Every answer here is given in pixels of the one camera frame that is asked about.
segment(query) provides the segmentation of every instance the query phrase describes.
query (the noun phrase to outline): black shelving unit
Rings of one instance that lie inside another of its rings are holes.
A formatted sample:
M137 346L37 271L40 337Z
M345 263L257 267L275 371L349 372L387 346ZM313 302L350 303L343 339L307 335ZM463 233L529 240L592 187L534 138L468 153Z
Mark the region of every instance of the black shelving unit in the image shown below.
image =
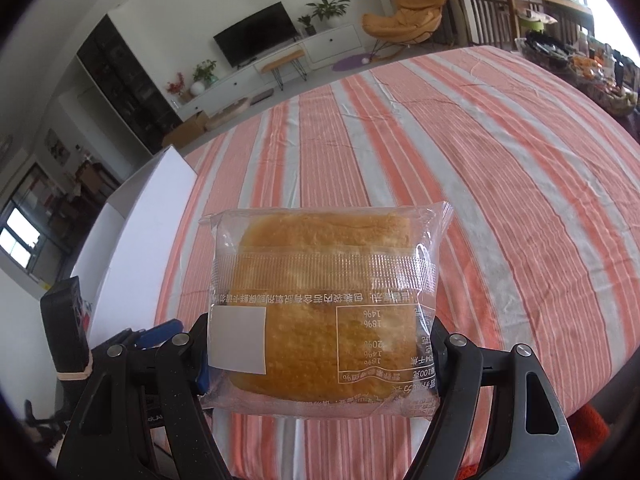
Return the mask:
M78 59L135 136L152 153L182 124L108 16L78 50Z

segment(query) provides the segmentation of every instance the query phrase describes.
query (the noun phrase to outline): small stool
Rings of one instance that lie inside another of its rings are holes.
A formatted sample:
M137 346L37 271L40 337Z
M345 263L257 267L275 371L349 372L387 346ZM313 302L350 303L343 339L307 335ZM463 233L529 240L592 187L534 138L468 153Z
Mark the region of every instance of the small stool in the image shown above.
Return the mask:
M284 90L284 83L282 82L282 76L280 75L280 67L286 65L287 63L291 63L293 68L300 74L302 79L306 81L306 72L302 63L300 63L300 58L305 57L305 51L300 49L292 52L291 54L287 54L286 56L281 57L280 59L276 59L275 61L271 61L262 67L260 73L266 74L267 72L271 72L276 78L278 86L280 90Z

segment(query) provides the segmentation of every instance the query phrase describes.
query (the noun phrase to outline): orange lounge chair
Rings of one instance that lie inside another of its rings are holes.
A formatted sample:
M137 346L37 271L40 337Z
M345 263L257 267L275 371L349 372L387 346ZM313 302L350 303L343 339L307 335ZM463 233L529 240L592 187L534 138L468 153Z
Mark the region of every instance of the orange lounge chair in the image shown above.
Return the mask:
M442 7L447 0L393 0L398 12L393 16L362 16L363 30L376 38L369 59L390 44L422 43L440 26Z

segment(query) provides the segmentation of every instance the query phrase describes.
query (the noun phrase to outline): green plant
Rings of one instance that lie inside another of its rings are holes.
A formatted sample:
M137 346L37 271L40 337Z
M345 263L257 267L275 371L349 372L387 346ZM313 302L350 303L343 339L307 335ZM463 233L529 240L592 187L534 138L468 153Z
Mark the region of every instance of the green plant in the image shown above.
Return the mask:
M298 22L302 23L305 27L311 27L311 16L309 14L305 14L304 16L300 16L298 18Z
M344 16L347 13L350 0L322 0L320 4L307 4L313 7L312 16L317 16L322 21L324 18L332 16Z
M216 62L210 59L198 63L196 70L193 71L194 81L211 81L214 77L213 71L216 69Z

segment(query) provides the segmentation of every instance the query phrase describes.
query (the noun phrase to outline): packaged bread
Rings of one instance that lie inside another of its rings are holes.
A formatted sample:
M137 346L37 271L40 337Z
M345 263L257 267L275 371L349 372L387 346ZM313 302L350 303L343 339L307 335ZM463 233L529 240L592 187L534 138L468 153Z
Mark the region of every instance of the packaged bread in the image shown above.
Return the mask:
M209 218L209 365L225 370L212 405L301 416L330 406L333 416L364 416L398 413L411 398L433 401L428 335L450 215L440 203Z

